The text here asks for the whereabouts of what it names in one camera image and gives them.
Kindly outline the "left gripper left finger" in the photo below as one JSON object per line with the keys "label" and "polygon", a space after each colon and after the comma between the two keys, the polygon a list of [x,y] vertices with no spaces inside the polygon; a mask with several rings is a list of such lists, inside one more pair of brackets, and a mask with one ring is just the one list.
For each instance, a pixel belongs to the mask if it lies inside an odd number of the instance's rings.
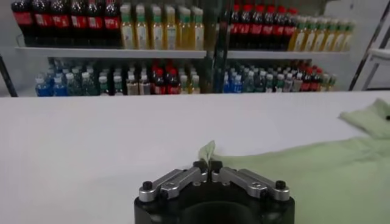
{"label": "left gripper left finger", "polygon": [[205,182],[208,165],[204,160],[193,162],[189,169],[174,169],[155,181],[144,181],[139,189],[138,199],[144,203],[155,201],[158,197],[170,200],[193,182]]}

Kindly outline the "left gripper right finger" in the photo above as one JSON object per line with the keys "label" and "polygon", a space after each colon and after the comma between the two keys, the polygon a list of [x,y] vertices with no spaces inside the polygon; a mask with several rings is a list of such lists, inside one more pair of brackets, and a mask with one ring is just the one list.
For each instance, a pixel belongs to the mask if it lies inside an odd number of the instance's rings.
{"label": "left gripper right finger", "polygon": [[285,181],[272,181],[248,169],[235,170],[215,160],[209,162],[209,171],[213,182],[233,183],[246,191],[250,197],[262,199],[270,196],[276,201],[290,199],[290,189]]}

